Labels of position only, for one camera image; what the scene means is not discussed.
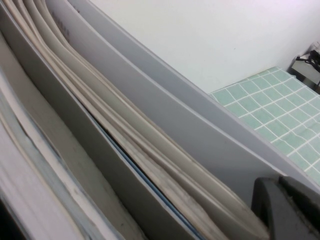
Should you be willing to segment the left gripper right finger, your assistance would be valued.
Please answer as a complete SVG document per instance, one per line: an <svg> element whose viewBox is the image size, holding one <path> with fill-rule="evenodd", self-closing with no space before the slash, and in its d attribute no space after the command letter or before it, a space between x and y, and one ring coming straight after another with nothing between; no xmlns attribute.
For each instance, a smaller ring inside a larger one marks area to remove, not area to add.
<svg viewBox="0 0 320 240"><path fill-rule="evenodd" d="M280 176L279 184L284 189L293 205L297 207L298 216L308 229L308 233L320 239L320 194L300 181Z"/></svg>

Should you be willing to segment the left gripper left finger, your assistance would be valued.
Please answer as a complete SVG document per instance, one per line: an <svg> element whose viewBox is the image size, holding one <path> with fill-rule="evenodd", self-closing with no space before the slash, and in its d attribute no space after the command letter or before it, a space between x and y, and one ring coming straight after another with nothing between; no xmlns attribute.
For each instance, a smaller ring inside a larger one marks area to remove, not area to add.
<svg viewBox="0 0 320 240"><path fill-rule="evenodd" d="M251 210L265 224L271 240L296 239L297 215L274 180L255 180Z"/></svg>

